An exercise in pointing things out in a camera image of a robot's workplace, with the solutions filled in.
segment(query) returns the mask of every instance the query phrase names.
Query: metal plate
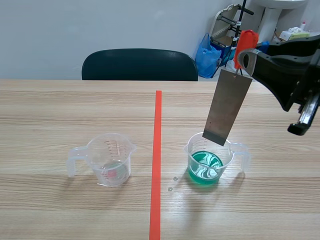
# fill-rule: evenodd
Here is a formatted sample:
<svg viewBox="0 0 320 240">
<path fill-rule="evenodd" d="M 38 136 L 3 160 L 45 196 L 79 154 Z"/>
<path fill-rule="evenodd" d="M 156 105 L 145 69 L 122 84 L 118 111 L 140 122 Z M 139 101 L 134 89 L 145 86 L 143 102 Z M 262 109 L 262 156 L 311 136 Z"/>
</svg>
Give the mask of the metal plate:
<svg viewBox="0 0 320 240">
<path fill-rule="evenodd" d="M 223 146 L 246 97 L 252 79 L 221 70 L 203 137 Z"/>
</svg>

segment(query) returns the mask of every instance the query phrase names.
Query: blue plastic bag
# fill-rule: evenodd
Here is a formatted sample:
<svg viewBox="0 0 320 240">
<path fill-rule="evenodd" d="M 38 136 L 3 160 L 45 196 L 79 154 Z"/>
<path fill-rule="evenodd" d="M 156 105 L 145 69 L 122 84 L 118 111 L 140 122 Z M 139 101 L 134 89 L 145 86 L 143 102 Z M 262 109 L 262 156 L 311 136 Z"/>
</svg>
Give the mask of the blue plastic bag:
<svg viewBox="0 0 320 240">
<path fill-rule="evenodd" d="M 206 33 L 195 56 L 198 75 L 206 79 L 211 78 L 217 68 L 217 62 L 220 55 L 221 50 L 216 50 L 210 45 L 209 33 Z"/>
</svg>

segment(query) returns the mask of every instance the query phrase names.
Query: measuring cup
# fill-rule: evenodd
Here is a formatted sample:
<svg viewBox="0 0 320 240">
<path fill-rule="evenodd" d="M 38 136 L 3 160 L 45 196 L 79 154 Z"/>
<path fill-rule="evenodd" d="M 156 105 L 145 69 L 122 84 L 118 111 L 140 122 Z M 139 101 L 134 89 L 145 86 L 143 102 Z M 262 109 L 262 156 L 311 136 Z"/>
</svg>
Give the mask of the measuring cup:
<svg viewBox="0 0 320 240">
<path fill-rule="evenodd" d="M 68 176 L 76 174 L 76 160 L 85 160 L 100 185 L 115 187 L 130 176 L 130 156 L 136 150 L 126 137 L 117 133 L 102 134 L 86 146 L 71 149 L 66 161 Z"/>
<path fill-rule="evenodd" d="M 188 167 L 190 177 L 200 184 L 216 184 L 225 169 L 235 158 L 241 159 L 241 168 L 246 170 L 251 161 L 246 145 L 231 143 L 226 140 L 220 146 L 202 137 L 203 132 L 193 135 L 184 151 L 188 154 Z"/>
</svg>

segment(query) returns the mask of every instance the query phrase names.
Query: bottle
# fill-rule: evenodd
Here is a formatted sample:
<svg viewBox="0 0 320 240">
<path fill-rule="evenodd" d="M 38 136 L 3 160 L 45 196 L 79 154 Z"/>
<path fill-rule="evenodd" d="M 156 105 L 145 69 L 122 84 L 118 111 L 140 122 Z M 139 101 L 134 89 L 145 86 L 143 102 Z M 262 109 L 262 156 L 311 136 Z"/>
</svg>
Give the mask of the bottle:
<svg viewBox="0 0 320 240">
<path fill-rule="evenodd" d="M 305 26 L 306 26 L 306 22 L 303 21 L 300 25 L 300 29 L 303 31 L 305 29 Z"/>
</svg>

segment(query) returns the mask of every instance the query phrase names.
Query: green liquid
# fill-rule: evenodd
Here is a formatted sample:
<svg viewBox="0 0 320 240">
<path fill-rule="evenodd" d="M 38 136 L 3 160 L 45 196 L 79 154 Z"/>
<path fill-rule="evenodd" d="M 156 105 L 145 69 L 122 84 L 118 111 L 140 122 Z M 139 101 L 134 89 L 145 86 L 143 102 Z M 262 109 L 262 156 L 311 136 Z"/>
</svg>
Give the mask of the green liquid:
<svg viewBox="0 0 320 240">
<path fill-rule="evenodd" d="M 223 163 L 220 158 L 209 151 L 197 151 L 192 157 L 198 163 L 208 167 L 222 167 Z M 221 169 L 206 168 L 190 160 L 188 172 L 190 177 L 199 184 L 217 184 L 220 178 Z"/>
</svg>

